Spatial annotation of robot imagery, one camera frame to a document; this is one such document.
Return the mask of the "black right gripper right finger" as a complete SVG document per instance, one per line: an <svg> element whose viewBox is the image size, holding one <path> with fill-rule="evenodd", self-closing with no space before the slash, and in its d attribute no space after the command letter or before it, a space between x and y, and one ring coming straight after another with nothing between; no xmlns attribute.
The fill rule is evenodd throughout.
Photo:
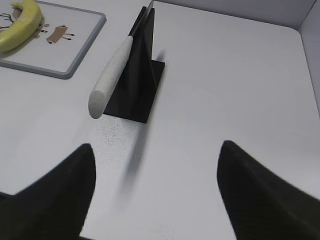
<svg viewBox="0 0 320 240"><path fill-rule="evenodd" d="M320 238L320 201L274 174L231 140L221 146L216 178L236 239Z"/></svg>

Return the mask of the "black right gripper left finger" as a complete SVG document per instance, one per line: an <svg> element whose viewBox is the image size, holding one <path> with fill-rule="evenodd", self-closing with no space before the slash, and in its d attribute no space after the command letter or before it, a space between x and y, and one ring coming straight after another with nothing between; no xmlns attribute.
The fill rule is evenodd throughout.
<svg viewBox="0 0 320 240"><path fill-rule="evenodd" d="M0 196L0 238L80 240L95 187L95 156L84 143L33 184Z"/></svg>

